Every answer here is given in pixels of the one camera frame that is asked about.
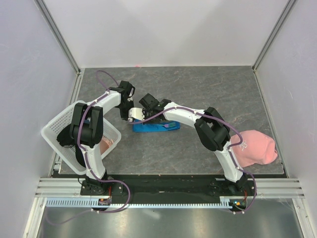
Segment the white plastic perforated basket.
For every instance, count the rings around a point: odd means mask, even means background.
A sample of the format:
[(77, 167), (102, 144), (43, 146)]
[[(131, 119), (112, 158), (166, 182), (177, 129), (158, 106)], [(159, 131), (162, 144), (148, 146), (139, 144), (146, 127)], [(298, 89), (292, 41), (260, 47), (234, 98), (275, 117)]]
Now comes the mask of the white plastic perforated basket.
[[(53, 150), (61, 157), (61, 159), (78, 175), (86, 174), (86, 168), (78, 163), (75, 156), (75, 148), (67, 148), (60, 145), (57, 141), (57, 136), (60, 132), (71, 124), (73, 111), (76, 103), (84, 103), (82, 100), (78, 100), (75, 103), (68, 106), (56, 117), (48, 122), (42, 128), (41, 135), (45, 141), (53, 148)], [(104, 159), (121, 140), (121, 133), (106, 119), (103, 120), (104, 131), (103, 138), (107, 138), (113, 142), (113, 144), (101, 155)]]

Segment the pink baseball cap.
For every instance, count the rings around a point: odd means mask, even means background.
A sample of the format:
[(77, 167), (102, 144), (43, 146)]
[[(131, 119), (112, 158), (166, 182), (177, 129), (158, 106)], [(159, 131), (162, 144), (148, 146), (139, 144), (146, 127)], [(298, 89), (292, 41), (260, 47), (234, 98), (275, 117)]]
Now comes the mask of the pink baseball cap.
[(256, 130), (242, 131), (240, 134), (243, 142), (232, 149), (241, 167), (267, 165), (277, 159), (275, 141), (271, 137)]

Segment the right aluminium frame post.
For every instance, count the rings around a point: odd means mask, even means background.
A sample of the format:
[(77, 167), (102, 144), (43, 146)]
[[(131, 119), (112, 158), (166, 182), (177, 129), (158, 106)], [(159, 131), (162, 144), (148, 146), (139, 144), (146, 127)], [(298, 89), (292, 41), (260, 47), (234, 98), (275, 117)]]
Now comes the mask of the right aluminium frame post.
[(269, 51), (271, 45), (273, 44), (275, 38), (279, 34), (280, 30), (282, 29), (284, 23), (286, 22), (289, 14), (291, 13), (292, 9), (296, 5), (297, 0), (288, 0), (285, 7), (283, 8), (281, 14), (279, 15), (274, 27), (272, 28), (267, 40), (265, 41), (259, 55), (257, 56), (255, 62), (252, 65), (252, 70), (255, 73), (259, 66), (261, 65), (264, 57), (266, 56), (267, 52)]

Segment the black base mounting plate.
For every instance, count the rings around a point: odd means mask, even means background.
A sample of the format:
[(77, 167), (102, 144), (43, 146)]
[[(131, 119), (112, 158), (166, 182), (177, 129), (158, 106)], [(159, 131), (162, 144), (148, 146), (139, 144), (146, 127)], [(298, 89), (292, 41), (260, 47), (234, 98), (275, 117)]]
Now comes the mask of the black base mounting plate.
[(229, 190), (223, 175), (109, 175), (107, 183), (86, 178), (81, 195), (110, 195), (125, 202), (219, 202), (222, 196), (251, 198), (255, 185), (246, 177), (241, 191)]

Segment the left aluminium frame post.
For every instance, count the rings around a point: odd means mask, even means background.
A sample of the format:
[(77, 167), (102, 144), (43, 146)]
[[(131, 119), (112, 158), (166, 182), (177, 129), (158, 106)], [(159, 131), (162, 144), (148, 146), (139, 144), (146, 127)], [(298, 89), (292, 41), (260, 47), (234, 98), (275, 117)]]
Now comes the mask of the left aluminium frame post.
[(76, 62), (73, 54), (71, 53), (62, 33), (60, 32), (52, 14), (49, 11), (44, 0), (34, 0), (35, 4), (37, 5), (38, 9), (40, 10), (42, 16), (44, 17), (46, 23), (48, 24), (49, 28), (51, 29), (55, 39), (57, 40), (59, 46), (61, 47), (62, 51), (64, 52), (66, 58), (68, 59), (70, 65), (74, 69), (77, 75), (80, 74), (81, 69)]

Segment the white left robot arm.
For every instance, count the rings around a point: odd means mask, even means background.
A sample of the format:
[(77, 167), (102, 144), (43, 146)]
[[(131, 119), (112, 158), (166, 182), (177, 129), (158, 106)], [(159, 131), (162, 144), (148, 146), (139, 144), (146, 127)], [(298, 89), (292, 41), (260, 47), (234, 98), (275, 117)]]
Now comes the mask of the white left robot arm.
[(75, 158), (86, 168), (86, 176), (94, 179), (91, 188), (98, 195), (107, 193), (109, 188), (100, 154), (104, 115), (112, 108), (118, 108), (121, 118), (128, 121), (129, 110), (134, 107), (134, 93), (134, 86), (111, 87), (97, 99), (74, 106), (69, 136), (73, 139)]

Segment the blue cloth napkin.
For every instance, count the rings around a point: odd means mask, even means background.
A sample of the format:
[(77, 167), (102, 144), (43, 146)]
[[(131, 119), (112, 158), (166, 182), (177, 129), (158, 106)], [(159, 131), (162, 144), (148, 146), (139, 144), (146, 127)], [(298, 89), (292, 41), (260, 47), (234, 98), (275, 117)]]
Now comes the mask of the blue cloth napkin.
[(180, 129), (180, 123), (174, 120), (162, 121), (159, 124), (145, 124), (145, 123), (139, 123), (139, 120), (135, 120), (131, 124), (132, 124), (132, 130), (134, 132), (139, 132), (139, 133), (173, 131), (173, 130), (167, 130), (161, 126), (162, 123), (168, 123), (168, 122), (176, 122), (178, 125), (178, 129)]

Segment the iridescent rainbow fork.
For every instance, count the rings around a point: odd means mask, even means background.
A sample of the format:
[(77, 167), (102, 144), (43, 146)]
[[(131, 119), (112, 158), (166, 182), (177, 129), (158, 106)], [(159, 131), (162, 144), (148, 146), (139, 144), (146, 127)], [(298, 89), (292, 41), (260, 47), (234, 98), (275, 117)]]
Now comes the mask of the iridescent rainbow fork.
[(178, 129), (178, 125), (176, 122), (168, 122), (168, 123), (162, 123), (162, 127), (164, 127), (167, 130), (175, 130)]

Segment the pink cap in basket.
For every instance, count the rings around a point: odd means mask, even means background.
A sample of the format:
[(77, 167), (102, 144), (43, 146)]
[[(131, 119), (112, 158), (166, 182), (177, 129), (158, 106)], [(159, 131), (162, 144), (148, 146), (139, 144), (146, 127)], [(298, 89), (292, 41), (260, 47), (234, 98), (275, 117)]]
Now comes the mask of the pink cap in basket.
[(104, 158), (112, 150), (113, 140), (103, 137), (100, 141), (100, 153), (101, 157)]

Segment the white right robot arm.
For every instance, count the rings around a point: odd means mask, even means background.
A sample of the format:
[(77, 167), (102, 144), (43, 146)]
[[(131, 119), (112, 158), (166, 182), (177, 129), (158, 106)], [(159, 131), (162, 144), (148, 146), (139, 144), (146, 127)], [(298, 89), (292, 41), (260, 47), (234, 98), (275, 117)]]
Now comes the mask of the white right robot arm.
[(233, 152), (233, 146), (242, 142), (242, 136), (238, 134), (240, 141), (231, 143), (230, 131), (233, 127), (223, 120), (215, 108), (195, 110), (170, 100), (158, 101), (155, 98), (141, 99), (139, 103), (144, 108), (145, 119), (159, 118), (193, 127), (202, 145), (214, 152), (218, 158), (224, 171), (228, 192), (238, 195), (245, 189), (247, 178)]

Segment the aluminium frame post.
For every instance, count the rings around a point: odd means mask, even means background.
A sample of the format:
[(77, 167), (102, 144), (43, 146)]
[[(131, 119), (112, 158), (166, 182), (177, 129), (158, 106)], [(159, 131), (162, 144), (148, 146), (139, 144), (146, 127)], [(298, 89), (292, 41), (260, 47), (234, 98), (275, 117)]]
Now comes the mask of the aluminium frame post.
[(252, 65), (252, 70), (255, 73), (259, 66), (261, 65), (264, 57), (266, 56), (267, 52), (269, 51), (271, 45), (273, 44), (275, 38), (279, 34), (280, 30), (282, 29), (284, 23), (286, 22), (289, 14), (291, 13), (292, 9), (296, 5), (297, 0), (288, 0), (285, 7), (283, 8), (281, 14), (279, 15), (274, 27), (272, 28), (267, 40), (265, 41), (259, 55), (257, 56), (255, 62)]
[(70, 65), (74, 69), (77, 75), (80, 74), (81, 69), (76, 62), (73, 54), (71, 53), (62, 33), (60, 32), (52, 14), (49, 11), (44, 0), (34, 0), (35, 4), (37, 5), (38, 9), (40, 10), (42, 16), (44, 17), (46, 23), (48, 24), (49, 28), (51, 29), (55, 39), (57, 40), (59, 46), (61, 47), (62, 51), (64, 52), (66, 58), (68, 59)]

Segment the black cloth in basket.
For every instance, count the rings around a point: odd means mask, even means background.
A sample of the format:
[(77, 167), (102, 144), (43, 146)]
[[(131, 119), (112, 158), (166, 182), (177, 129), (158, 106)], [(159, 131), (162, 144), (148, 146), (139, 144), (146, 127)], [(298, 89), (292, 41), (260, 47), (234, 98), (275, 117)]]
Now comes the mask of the black cloth in basket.
[(70, 124), (67, 125), (58, 135), (57, 135), (57, 141), (62, 147), (65, 148), (75, 148), (75, 156), (77, 162), (83, 166), (86, 167), (85, 162), (84, 162), (84, 157), (83, 154), (78, 147), (77, 144), (75, 144), (74, 139), (70, 137)]

